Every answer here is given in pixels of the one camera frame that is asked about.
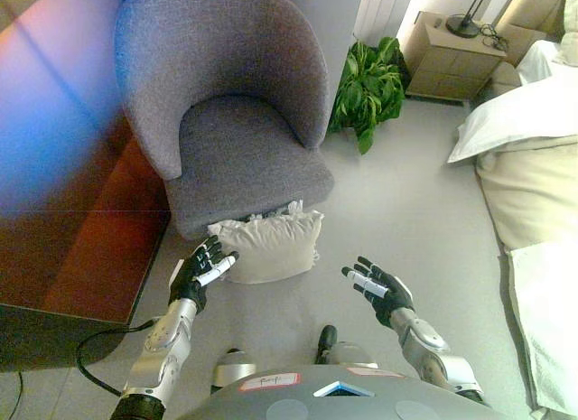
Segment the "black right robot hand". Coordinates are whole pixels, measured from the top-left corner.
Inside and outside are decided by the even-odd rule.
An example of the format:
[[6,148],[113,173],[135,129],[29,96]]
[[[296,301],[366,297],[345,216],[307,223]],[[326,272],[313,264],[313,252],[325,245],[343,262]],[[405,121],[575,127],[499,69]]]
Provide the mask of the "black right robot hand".
[[341,272],[354,278],[353,289],[360,292],[372,305],[377,320],[392,329],[392,313],[401,308],[415,311],[413,296],[407,286],[363,256],[358,256],[354,267],[344,266]]

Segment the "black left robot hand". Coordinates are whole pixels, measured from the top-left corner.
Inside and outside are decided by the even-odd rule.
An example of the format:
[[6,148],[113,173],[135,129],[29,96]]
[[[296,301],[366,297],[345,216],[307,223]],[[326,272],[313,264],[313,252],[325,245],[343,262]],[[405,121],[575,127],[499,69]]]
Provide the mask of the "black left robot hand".
[[226,256],[222,253],[222,244],[216,235],[205,238],[174,268],[168,304],[189,299],[195,302],[197,313],[201,313],[207,302],[208,284],[227,272],[238,259],[236,250]]

